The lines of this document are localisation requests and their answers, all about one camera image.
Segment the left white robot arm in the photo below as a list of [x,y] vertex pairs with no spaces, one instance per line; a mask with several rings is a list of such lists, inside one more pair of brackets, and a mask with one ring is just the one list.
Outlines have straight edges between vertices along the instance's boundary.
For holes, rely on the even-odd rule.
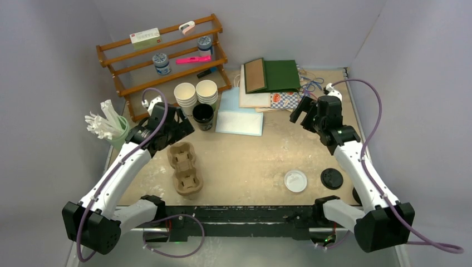
[[160,197],[144,195],[128,207],[116,207],[132,180],[158,151],[193,132],[181,108],[157,103],[151,116],[130,130],[118,157],[92,190],[79,202],[69,201],[63,207],[67,237],[78,247],[106,255],[131,229],[144,223],[162,226],[167,214]]

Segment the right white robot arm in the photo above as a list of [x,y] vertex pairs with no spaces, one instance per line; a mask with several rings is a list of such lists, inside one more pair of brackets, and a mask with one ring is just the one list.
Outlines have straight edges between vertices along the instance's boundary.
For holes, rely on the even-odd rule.
[[415,210],[401,203],[383,183],[372,163],[363,155],[363,143],[352,126],[343,123],[342,102],[336,96],[317,100],[304,96],[290,115],[295,123],[300,114],[305,130],[319,135],[320,142],[350,176],[363,209],[346,204],[337,196],[316,199],[312,218],[319,226],[335,222],[355,236],[366,253],[406,244]]

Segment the light blue paper bag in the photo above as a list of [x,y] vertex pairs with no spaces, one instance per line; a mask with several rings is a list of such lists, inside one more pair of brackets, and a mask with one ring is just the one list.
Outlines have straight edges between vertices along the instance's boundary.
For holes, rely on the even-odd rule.
[[239,107],[238,87],[223,91],[217,112],[215,132],[262,136],[263,114],[256,112],[254,108]]

